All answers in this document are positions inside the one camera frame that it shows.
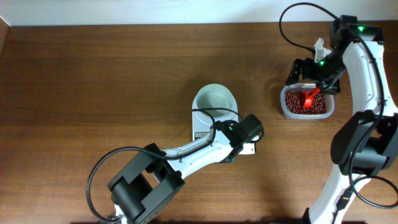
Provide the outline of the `orange plastic scoop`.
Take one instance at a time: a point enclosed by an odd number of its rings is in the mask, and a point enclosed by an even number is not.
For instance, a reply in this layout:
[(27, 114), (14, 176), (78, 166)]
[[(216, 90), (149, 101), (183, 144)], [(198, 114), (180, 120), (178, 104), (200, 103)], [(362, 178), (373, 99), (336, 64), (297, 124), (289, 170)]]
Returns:
[(317, 95), (321, 89), (314, 88), (310, 91), (302, 91), (301, 105), (303, 109), (310, 108), (313, 105), (314, 96)]

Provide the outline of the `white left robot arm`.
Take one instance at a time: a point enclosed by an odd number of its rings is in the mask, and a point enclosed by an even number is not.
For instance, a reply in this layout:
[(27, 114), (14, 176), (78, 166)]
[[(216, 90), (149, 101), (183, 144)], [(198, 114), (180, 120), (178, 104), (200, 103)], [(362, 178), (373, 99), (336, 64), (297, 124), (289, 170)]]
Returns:
[(238, 155), (263, 131), (253, 115), (240, 122), (217, 121), (210, 130), (184, 146), (134, 156), (109, 182), (118, 223), (149, 223), (184, 186), (184, 179), (209, 164)]

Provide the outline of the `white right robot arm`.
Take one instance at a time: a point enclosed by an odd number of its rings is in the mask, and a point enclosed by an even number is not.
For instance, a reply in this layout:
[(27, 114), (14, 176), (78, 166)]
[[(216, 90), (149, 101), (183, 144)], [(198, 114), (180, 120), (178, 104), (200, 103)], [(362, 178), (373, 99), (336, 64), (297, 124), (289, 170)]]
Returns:
[(285, 83), (298, 87), (299, 78), (308, 79), (315, 84), (313, 92), (336, 95), (339, 78), (347, 72), (353, 98), (353, 115), (331, 142), (330, 176), (301, 223), (341, 223), (356, 198), (377, 208), (397, 207), (372, 202), (359, 192), (397, 158), (397, 106), (384, 70), (382, 30), (342, 15), (331, 23), (330, 39), (330, 49), (312, 47), (313, 58), (294, 60)]

